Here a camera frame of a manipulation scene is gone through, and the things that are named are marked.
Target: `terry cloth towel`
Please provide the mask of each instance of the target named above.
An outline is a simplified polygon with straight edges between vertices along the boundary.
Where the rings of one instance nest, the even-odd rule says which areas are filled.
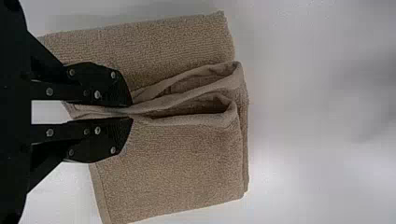
[[[248,93],[241,64],[221,63],[233,59],[222,12],[39,39],[63,63],[90,61],[120,70],[132,92],[129,108],[65,104],[73,119],[134,119],[121,154],[90,165],[105,224],[243,196],[248,189]]]

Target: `metal bolt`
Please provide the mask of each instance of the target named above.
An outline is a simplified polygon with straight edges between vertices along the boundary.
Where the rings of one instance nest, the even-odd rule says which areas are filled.
[[[84,130],[84,135],[88,135],[88,134],[90,134],[90,132],[91,132],[90,129],[85,129],[85,130]]]
[[[75,74],[76,74],[76,70],[74,70],[74,69],[70,69],[69,70],[69,76],[70,77],[73,77]]]
[[[95,128],[95,134],[99,134],[101,131],[102,131],[102,129],[100,127]]]
[[[113,78],[113,79],[114,79],[114,78],[116,78],[116,75],[117,75],[117,74],[116,74],[116,72],[114,72],[114,71],[113,71],[113,72],[111,72],[111,74],[110,74],[110,75],[111,75],[111,78]]]
[[[95,99],[100,99],[102,97],[102,94],[99,91],[95,91]]]
[[[52,88],[47,88],[46,94],[47,94],[48,96],[52,96],[52,95],[53,95],[53,89],[52,89]]]
[[[110,153],[111,153],[111,154],[116,154],[116,151],[117,151],[117,150],[116,150],[115,147],[112,147],[112,148],[110,149]]]
[[[53,134],[54,134],[53,129],[48,129],[47,132],[46,132],[47,137],[52,137]]]
[[[74,156],[74,150],[73,150],[73,149],[70,149],[70,150],[69,150],[69,157],[72,157],[72,156]]]

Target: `folded towel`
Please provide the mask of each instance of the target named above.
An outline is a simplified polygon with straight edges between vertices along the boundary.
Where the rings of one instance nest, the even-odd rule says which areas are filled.
[[[134,105],[128,108],[65,104],[73,119],[134,119],[121,154],[90,165],[105,224],[243,196],[248,189],[248,92],[241,64],[221,63],[233,59],[222,12],[40,40],[64,63],[91,61],[120,70],[131,89]]]

